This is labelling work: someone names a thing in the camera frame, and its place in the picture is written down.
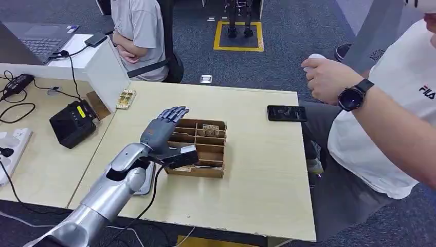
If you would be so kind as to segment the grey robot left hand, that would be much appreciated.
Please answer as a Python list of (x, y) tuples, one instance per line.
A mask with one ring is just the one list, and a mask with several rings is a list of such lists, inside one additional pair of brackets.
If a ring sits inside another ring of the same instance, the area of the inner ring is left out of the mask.
[(180, 154), (180, 149), (170, 149), (168, 140), (179, 121), (189, 113), (186, 106), (172, 107), (163, 110), (151, 120), (140, 137), (140, 143), (145, 145), (148, 157), (163, 160)]

